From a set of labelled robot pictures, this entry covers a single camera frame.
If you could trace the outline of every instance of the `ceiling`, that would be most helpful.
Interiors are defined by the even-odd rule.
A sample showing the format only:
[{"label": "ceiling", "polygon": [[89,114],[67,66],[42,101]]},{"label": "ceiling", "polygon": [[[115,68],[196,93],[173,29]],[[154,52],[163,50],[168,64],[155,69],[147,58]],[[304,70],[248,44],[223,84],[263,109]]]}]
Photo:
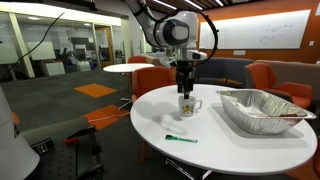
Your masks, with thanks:
[{"label": "ceiling", "polygon": [[[164,2],[166,4],[169,4],[171,6],[179,8],[179,9],[189,10],[191,8],[194,10],[199,10],[184,0],[159,0],[159,1]],[[219,5],[216,2],[216,0],[190,0],[190,1],[195,3],[196,5],[200,6],[202,8],[201,11],[205,11],[205,10],[223,8],[223,7],[228,7],[228,6],[235,6],[235,5],[245,4],[245,3],[253,3],[253,2],[258,2],[261,0],[220,0],[220,2],[223,4],[223,6]],[[157,3],[155,0],[146,0],[146,3],[151,10],[158,11],[158,12],[161,12],[164,14],[168,14],[171,11],[173,11],[173,9],[168,8],[164,5],[161,5],[161,4]]]}]

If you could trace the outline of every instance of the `ceiling light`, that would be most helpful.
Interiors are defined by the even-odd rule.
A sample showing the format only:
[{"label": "ceiling light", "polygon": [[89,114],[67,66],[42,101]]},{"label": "ceiling light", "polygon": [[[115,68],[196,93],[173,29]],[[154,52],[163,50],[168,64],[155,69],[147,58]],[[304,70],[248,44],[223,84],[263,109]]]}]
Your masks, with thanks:
[{"label": "ceiling light", "polygon": [[196,5],[195,3],[193,3],[193,2],[191,2],[191,1],[189,1],[189,0],[185,0],[185,1],[186,1],[187,3],[189,3],[189,4],[191,4],[192,6],[194,6],[194,7],[198,8],[198,9],[202,10],[202,7]]},{"label": "ceiling light", "polygon": [[40,20],[39,18],[33,17],[33,16],[29,16],[28,19],[31,19],[31,20]]},{"label": "ceiling light", "polygon": [[171,6],[170,4],[161,2],[161,1],[159,1],[159,0],[153,0],[153,1],[154,1],[154,2],[157,2],[157,3],[159,3],[159,4],[162,4],[162,5],[164,5],[164,6],[167,6],[167,7],[171,8],[171,9],[177,9],[177,8],[174,7],[174,6]]},{"label": "ceiling light", "polygon": [[220,0],[216,0],[216,2],[220,5],[223,6],[222,2]]}]

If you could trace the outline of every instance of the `white round table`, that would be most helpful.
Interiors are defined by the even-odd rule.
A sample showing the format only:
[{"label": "white round table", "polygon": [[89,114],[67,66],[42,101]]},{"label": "white round table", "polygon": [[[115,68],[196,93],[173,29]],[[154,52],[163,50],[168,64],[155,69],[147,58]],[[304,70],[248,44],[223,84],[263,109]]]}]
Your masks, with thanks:
[{"label": "white round table", "polygon": [[115,64],[111,66],[106,66],[103,68],[104,71],[107,72],[115,72],[115,73],[131,73],[137,69],[145,68],[145,67],[153,67],[153,64],[147,63],[128,63],[128,64]]},{"label": "white round table", "polygon": [[[192,117],[180,117],[177,86],[150,91],[131,108],[135,130],[163,154],[197,168],[236,175],[269,175],[294,169],[314,154],[317,137],[302,120],[273,136],[240,129],[224,112],[216,90],[231,88],[194,85],[190,95],[203,101]],[[166,135],[197,139],[197,143],[166,140]]]}]

